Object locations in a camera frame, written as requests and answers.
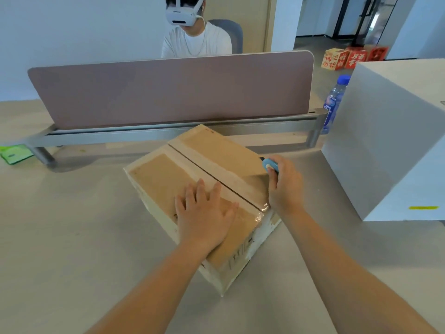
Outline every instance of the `gray chair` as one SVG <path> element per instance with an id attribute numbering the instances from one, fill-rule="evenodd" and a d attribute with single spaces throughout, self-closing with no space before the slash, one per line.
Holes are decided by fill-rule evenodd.
<path id="1" fill-rule="evenodd" d="M 238 23 L 230 20 L 209 20 L 209 22 L 216 27 L 224 29 L 229 34 L 230 40 L 232 41 L 232 54 L 242 54 L 244 35 Z"/>

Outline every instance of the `white t-shirt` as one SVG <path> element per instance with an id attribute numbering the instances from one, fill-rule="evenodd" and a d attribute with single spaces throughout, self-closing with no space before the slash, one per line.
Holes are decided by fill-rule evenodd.
<path id="1" fill-rule="evenodd" d="M 230 36 L 210 22 L 198 36 L 188 36 L 176 27 L 164 37 L 161 58 L 229 55 L 232 53 Z"/>

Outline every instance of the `hand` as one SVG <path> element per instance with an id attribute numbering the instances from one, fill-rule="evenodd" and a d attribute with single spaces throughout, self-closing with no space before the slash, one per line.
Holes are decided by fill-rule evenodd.
<path id="1" fill-rule="evenodd" d="M 303 178 L 294 164 L 281 156 L 269 157 L 278 164 L 279 174 L 273 168 L 269 174 L 269 203 L 278 215 L 287 219 L 303 210 Z"/>
<path id="2" fill-rule="evenodd" d="M 204 181 L 198 180 L 196 196 L 192 184 L 186 188 L 186 206 L 181 196 L 175 198 L 181 244 L 197 249 L 203 260 L 221 242 L 235 219 L 238 203 L 232 203 L 225 215 L 220 210 L 221 183 L 216 183 L 209 199 Z"/>

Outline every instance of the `blue box cutter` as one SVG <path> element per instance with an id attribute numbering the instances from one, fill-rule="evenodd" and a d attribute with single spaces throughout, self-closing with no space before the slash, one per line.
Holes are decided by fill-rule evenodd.
<path id="1" fill-rule="evenodd" d="M 278 164 L 275 163 L 272 159 L 264 157 L 260 157 L 259 159 L 263 161 L 263 167 L 266 171 L 268 167 L 271 167 L 275 170 L 276 173 L 278 173 Z"/>

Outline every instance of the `white box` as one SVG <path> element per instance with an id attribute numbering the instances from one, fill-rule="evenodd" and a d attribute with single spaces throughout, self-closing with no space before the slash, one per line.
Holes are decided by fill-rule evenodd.
<path id="1" fill-rule="evenodd" d="M 445 59 L 360 63 L 322 148 L 364 221 L 445 219 Z"/>

